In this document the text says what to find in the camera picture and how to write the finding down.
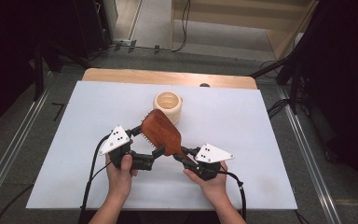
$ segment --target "black cable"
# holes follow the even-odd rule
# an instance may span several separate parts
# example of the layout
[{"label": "black cable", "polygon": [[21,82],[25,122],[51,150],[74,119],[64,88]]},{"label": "black cable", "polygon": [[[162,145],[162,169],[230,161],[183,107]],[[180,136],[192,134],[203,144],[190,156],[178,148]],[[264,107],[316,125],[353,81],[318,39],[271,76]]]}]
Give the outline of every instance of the black cable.
[{"label": "black cable", "polygon": [[110,49],[117,49],[117,48],[128,48],[128,49],[152,49],[152,50],[158,50],[158,51],[167,51],[167,52],[177,52],[180,51],[182,48],[185,47],[186,41],[187,41],[187,23],[188,23],[188,15],[190,14],[190,0],[187,0],[187,3],[185,5],[185,8],[183,10],[182,14],[182,29],[183,29],[183,42],[182,45],[178,49],[156,49],[156,48],[149,48],[149,47],[136,47],[136,46],[125,46],[125,45],[114,45],[112,48],[108,48],[105,50],[100,51],[99,53],[108,51]]},{"label": "black cable", "polygon": [[285,106],[289,105],[291,100],[282,99],[276,102],[270,109],[267,110],[269,119],[277,115]]},{"label": "black cable", "polygon": [[97,176],[97,174],[99,174],[102,170],[104,170],[110,163],[112,163],[111,161],[108,162],[103,168],[101,168],[97,173],[95,173],[95,175],[92,177],[91,180],[93,180],[95,178],[95,176]]},{"label": "black cable", "polygon": [[303,220],[304,220],[305,222],[307,222],[308,224],[310,224],[303,216],[301,216],[301,214],[298,212],[298,210],[295,210],[295,213],[296,213],[296,216],[297,216],[297,218],[298,218],[298,221],[299,221],[301,224],[304,223]]},{"label": "black cable", "polygon": [[227,172],[227,170],[222,165],[220,165],[220,168]]},{"label": "black cable", "polygon": [[303,78],[299,79],[297,95],[299,95],[299,97],[297,97],[296,100],[300,104],[300,109],[304,112],[304,114],[306,116],[309,116],[310,115],[310,108],[308,105],[309,96],[305,90],[305,82],[304,82]]},{"label": "black cable", "polygon": [[[88,59],[87,60],[87,63],[91,63],[92,61],[94,61],[95,59],[97,59],[98,57],[100,57],[101,56],[101,54],[104,52],[105,50],[103,50],[103,51],[99,51],[99,52],[97,52],[97,53],[95,53],[94,54],[94,56],[91,58],[91,59]],[[61,62],[63,62],[64,64],[74,64],[75,62],[73,62],[73,61],[66,61],[66,60],[64,60],[64,59],[68,59],[68,57],[61,57],[60,58],[60,60],[61,60]]]},{"label": "black cable", "polygon": [[243,182],[240,181],[240,179],[236,175],[232,174],[231,172],[215,171],[215,170],[211,170],[211,169],[203,169],[203,170],[208,171],[208,172],[217,172],[218,174],[222,174],[222,175],[229,175],[237,181],[237,185],[238,185],[238,188],[240,189],[241,200],[242,200],[241,216],[242,216],[243,220],[246,221],[246,196],[245,196],[245,190],[243,189]]},{"label": "black cable", "polygon": [[87,206],[87,199],[89,198],[89,193],[90,193],[90,188],[91,188],[91,181],[92,179],[95,177],[94,175],[94,167],[95,167],[95,162],[97,161],[97,155],[98,155],[98,150],[100,149],[101,145],[103,144],[103,142],[109,138],[109,135],[108,134],[107,136],[105,136],[103,139],[101,139],[100,143],[98,144],[98,146],[95,148],[95,152],[94,152],[94,157],[92,158],[92,164],[91,164],[91,170],[89,172],[89,182],[87,182],[87,185],[86,185],[86,189],[85,189],[85,192],[84,192],[84,197],[83,197],[83,203],[81,205],[81,210],[80,210],[80,216],[79,216],[79,220],[77,223],[83,223],[85,221],[85,211],[86,211],[86,206]]},{"label": "black cable", "polygon": [[[258,66],[258,69],[260,70],[265,63],[276,63],[276,64],[280,65],[278,61],[265,61],[265,62],[261,63],[261,64]],[[263,76],[264,76],[264,77],[267,77],[267,78],[275,78],[275,77],[269,77],[269,76],[267,76],[267,74],[264,74]]]},{"label": "black cable", "polygon": [[16,202],[25,192],[27,192],[29,189],[34,187],[34,181],[32,184],[30,184],[27,188],[25,188],[20,194],[18,194],[14,199],[12,199],[10,201],[10,203],[8,203],[5,208],[1,211],[0,213],[0,220],[2,218],[2,216],[4,215],[4,213],[7,211],[7,209],[14,203]]},{"label": "black cable", "polygon": [[191,5],[190,0],[187,0],[187,3],[185,5],[185,8],[184,8],[183,14],[182,14],[182,29],[183,29],[183,35],[184,35],[182,45],[178,49],[173,50],[173,52],[181,50],[186,45],[186,41],[187,41],[187,23],[188,23],[188,15],[190,14],[190,5]]}]

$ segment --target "person's right hand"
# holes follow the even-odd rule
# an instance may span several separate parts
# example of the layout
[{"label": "person's right hand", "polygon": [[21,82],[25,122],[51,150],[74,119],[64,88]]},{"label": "person's right hand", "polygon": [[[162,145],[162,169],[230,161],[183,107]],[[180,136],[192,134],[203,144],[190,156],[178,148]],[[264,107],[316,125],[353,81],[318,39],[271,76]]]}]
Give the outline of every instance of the person's right hand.
[{"label": "person's right hand", "polygon": [[[221,161],[221,165],[221,171],[228,170],[224,161]],[[222,200],[223,198],[227,198],[227,175],[217,174],[216,178],[204,181],[191,170],[185,169],[184,173],[188,176],[188,178],[190,178],[190,180],[200,185],[203,194],[212,204],[219,202],[219,200]]]}]

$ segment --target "white table surface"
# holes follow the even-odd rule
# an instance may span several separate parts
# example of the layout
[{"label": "white table surface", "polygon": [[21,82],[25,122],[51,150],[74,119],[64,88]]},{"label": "white table surface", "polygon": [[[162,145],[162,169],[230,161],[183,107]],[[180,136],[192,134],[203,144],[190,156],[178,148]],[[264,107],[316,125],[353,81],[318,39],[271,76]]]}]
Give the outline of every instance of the white table surface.
[{"label": "white table surface", "polygon": [[[176,125],[182,146],[209,143],[235,156],[227,165],[244,182],[248,209],[297,209],[260,91],[95,81],[77,82],[26,207],[78,209],[99,141],[118,124],[125,130],[140,125],[162,91],[175,91],[184,99]],[[133,141],[133,150],[151,154],[153,148],[142,136]],[[95,171],[103,166],[99,156]],[[158,158],[152,171],[133,178],[123,209],[212,210],[183,169],[173,157]],[[103,171],[92,181],[88,208],[99,208],[106,192]],[[240,191],[229,176],[227,192],[241,209]]]}]

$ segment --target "beige cup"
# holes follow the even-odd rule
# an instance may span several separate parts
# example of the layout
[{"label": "beige cup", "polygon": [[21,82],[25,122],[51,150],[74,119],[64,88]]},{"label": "beige cup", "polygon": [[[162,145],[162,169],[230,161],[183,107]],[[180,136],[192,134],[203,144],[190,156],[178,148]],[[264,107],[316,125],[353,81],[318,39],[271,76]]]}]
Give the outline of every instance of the beige cup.
[{"label": "beige cup", "polygon": [[174,125],[180,120],[182,104],[182,97],[172,91],[159,93],[153,101],[153,107],[160,109]]}]

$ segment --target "hand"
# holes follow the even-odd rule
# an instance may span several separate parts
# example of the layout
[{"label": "hand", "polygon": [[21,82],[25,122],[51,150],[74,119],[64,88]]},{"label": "hand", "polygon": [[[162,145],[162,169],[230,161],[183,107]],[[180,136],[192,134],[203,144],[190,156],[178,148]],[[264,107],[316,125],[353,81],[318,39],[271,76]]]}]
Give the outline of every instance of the hand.
[{"label": "hand", "polygon": [[[228,170],[224,161],[221,161],[221,165],[223,167],[220,169],[221,171]],[[190,178],[190,180],[200,185],[203,194],[212,204],[219,202],[219,200],[223,198],[227,198],[227,175],[217,174],[216,178],[204,181],[191,170],[185,169],[184,173],[188,176],[188,178]]]},{"label": "hand", "polygon": [[[109,155],[105,156],[105,164],[110,162]],[[121,160],[121,169],[110,163],[106,166],[109,179],[109,191],[103,205],[89,223],[110,224],[116,223],[118,214],[130,195],[132,175],[137,175],[137,170],[131,170],[132,156],[125,155]]]},{"label": "hand", "polygon": [[[109,155],[106,154],[105,163],[110,162]],[[107,177],[109,179],[109,191],[107,198],[121,200],[125,202],[131,192],[132,176],[137,176],[137,170],[131,170],[132,156],[125,155],[121,160],[121,169],[118,169],[112,163],[106,166]]]}]

